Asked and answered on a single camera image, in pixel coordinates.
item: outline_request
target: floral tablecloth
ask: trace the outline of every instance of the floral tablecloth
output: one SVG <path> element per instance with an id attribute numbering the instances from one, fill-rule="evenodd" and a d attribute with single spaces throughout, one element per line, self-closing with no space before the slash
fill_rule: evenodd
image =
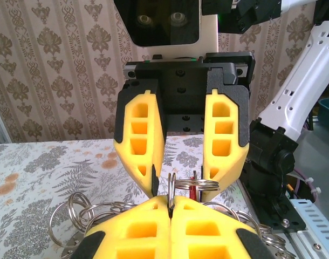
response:
<path id="1" fill-rule="evenodd" d="M 202 151 L 202 135 L 168 137 L 159 193 L 167 194 L 169 172 L 185 179 L 200 172 Z M 111 139 L 0 145 L 0 258 L 60 258 L 63 248 L 51 241 L 47 224 L 73 192 L 84 193 L 92 204 L 148 199 L 124 170 Z M 248 210 L 236 183 L 214 200 Z M 77 232 L 66 209 L 53 224 L 64 243 Z"/>

